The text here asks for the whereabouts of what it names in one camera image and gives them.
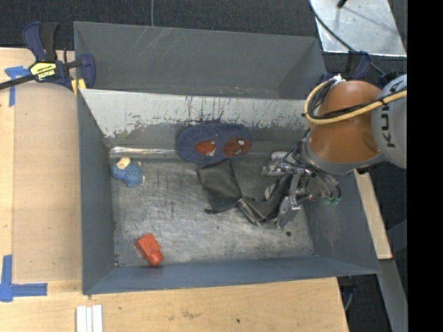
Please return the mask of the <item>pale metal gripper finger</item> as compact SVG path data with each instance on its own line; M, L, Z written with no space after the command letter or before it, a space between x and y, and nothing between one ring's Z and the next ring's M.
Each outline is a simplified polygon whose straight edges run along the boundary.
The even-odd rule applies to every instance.
M293 190L289 190L288 193L283 196L275 219L276 225L279 228L284 229L289 222L295 219L295 216L301 209L300 201L299 195Z
M284 176L268 186L264 191L264 197L266 200L271 200L272 198L281 198L286 194L291 185L292 176Z

